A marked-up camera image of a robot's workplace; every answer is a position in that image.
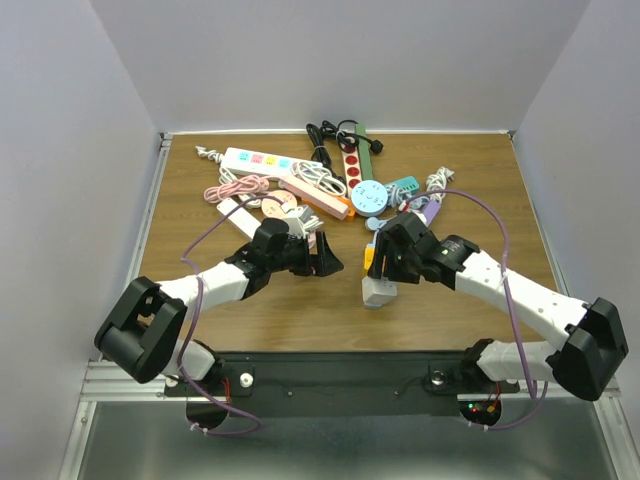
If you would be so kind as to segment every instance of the screw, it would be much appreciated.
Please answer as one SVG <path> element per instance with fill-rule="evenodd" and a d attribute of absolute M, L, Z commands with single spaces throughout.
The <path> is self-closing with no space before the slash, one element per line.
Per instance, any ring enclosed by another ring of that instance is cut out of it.
<path fill-rule="evenodd" d="M 444 373 L 440 370 L 434 370 L 431 374 L 431 383 L 436 387 L 444 384 Z"/>

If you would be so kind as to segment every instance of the round power strip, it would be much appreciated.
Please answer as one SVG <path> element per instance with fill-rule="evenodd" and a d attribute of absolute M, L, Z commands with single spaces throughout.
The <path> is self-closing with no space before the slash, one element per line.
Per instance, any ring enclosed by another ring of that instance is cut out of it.
<path fill-rule="evenodd" d="M 351 203 L 363 217 L 375 217 L 387 208 L 389 194 L 380 182 L 365 180 L 358 183 L 351 192 Z"/>
<path fill-rule="evenodd" d="M 287 192 L 286 190 L 274 190 L 273 192 L 267 192 L 267 195 L 269 195 L 270 197 L 279 198 L 287 205 L 290 205 L 292 208 L 296 208 L 298 206 L 296 197 L 293 195 L 293 193 Z M 267 217 L 284 218 L 284 211 L 280 207 L 280 204 L 278 204 L 278 202 L 276 202 L 275 200 L 264 198 L 260 207 L 262 208 L 262 213 L 264 213 Z"/>

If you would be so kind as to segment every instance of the yellow plug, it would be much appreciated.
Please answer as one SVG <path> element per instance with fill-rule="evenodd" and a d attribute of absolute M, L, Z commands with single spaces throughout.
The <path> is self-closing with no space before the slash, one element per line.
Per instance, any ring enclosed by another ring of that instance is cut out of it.
<path fill-rule="evenodd" d="M 369 271 L 369 267 L 373 263 L 373 254 L 376 250 L 376 247 L 373 243 L 370 243 L 364 249 L 364 276 L 367 276 L 367 272 Z"/>

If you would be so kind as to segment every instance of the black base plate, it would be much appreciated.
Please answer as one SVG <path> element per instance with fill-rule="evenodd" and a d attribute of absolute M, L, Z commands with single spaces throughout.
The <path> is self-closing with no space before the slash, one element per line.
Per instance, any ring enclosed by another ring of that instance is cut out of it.
<path fill-rule="evenodd" d="M 463 355 L 463 351 L 220 352 L 223 363 L 217 376 L 201 385 L 223 396 L 220 382 L 229 378 L 233 406 L 267 418 L 457 416 L 458 394 L 486 394 L 491 386 L 478 387 L 462 378 Z M 239 377 L 245 372 L 254 379 L 249 388 L 240 386 Z M 514 393 L 518 386 L 503 382 L 501 391 Z M 184 382 L 166 388 L 165 394 L 198 396 Z"/>

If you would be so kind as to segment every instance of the pink power strip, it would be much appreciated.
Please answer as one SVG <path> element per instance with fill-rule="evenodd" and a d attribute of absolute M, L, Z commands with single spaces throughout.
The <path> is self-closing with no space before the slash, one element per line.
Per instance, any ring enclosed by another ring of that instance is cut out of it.
<path fill-rule="evenodd" d="M 286 188 L 294 195 L 322 208 L 340 220 L 343 220 L 349 213 L 349 205 L 342 203 L 335 197 L 309 185 L 293 175 L 287 175 L 280 180 L 280 183 L 283 188 Z"/>

